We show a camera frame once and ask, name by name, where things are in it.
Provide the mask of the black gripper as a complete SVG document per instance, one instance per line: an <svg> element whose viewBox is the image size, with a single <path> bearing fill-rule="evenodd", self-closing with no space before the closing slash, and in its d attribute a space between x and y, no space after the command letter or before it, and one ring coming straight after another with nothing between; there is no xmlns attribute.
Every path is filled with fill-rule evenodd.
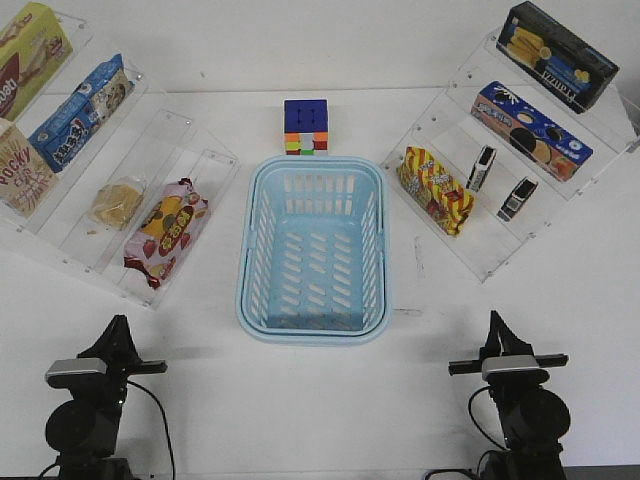
<svg viewBox="0 0 640 480"><path fill-rule="evenodd" d="M489 333L482 347L483 358L451 361L450 376L479 374L486 386L538 386L550 378L549 369L565 367L565 353L531 354L531 345L520 340L496 310L490 312Z"/></svg>
<svg viewBox="0 0 640 480"><path fill-rule="evenodd" d="M82 374L75 388L75 398L92 405L122 405L127 396L127 380L132 375L161 374L167 371L165 360L142 360L133 342L128 319L118 314L94 344L94 353L88 350L77 359L99 359L104 372Z"/></svg>

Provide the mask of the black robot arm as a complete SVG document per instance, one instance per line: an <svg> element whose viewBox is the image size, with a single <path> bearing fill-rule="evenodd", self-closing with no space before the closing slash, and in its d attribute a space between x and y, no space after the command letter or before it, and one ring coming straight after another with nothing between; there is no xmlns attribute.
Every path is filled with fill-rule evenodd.
<svg viewBox="0 0 640 480"><path fill-rule="evenodd" d="M166 371L164 360L139 357L122 314L113 317L90 348L54 361L46 383L72 396L52 412L45 426L45 439L58 452L58 477L132 479L128 460L114 456L129 377Z"/></svg>
<svg viewBox="0 0 640 480"><path fill-rule="evenodd" d="M478 465L477 479L564 479L559 439L570 427L564 401L545 389L548 370L568 363L566 354L537 355L499 313L490 313L485 345L476 360L452 361L450 375L479 373L496 405L504 443Z"/></svg>

